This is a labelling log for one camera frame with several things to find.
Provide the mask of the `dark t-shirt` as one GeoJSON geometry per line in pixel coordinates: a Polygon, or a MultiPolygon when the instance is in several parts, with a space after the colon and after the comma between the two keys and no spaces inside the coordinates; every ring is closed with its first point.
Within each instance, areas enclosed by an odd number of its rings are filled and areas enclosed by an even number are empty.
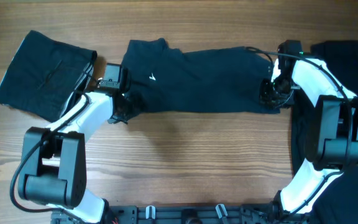
{"type": "Polygon", "coordinates": [[[259,101],[270,62],[244,47],[183,53],[163,38],[131,40],[122,60],[131,85],[127,118],[141,113],[278,114],[259,101]]]}

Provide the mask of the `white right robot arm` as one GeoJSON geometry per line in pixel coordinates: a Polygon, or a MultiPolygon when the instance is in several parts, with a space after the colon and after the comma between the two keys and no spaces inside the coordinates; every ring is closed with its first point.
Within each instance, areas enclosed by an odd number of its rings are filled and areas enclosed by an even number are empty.
{"type": "Polygon", "coordinates": [[[305,158],[292,181],[270,203],[269,220],[301,219],[346,169],[358,165],[358,98],[328,70],[324,60],[304,53],[298,40],[278,46],[272,77],[262,81],[260,103],[270,109],[296,105],[295,93],[312,104],[305,158]]]}

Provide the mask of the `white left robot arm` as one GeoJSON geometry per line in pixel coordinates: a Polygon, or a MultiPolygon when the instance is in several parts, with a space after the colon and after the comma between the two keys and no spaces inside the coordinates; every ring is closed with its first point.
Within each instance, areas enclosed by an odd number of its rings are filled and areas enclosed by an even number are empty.
{"type": "Polygon", "coordinates": [[[132,110],[122,93],[91,91],[58,121],[28,129],[10,184],[12,204],[33,211],[18,203],[19,196],[43,205],[41,212],[62,213],[79,223],[117,223],[108,202],[86,188],[85,143],[103,123],[125,123],[132,110]]]}

